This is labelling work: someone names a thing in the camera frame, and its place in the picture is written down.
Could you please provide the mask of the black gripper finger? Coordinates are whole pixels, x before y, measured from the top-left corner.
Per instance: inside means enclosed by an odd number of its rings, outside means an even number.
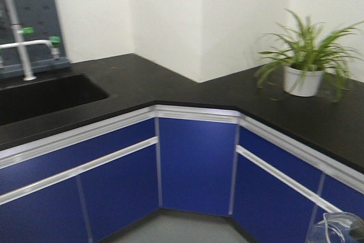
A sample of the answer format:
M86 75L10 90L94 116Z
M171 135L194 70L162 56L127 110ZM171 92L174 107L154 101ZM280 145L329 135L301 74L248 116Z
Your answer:
M349 235L352 239L364 239L363 221L353 221L350 225Z

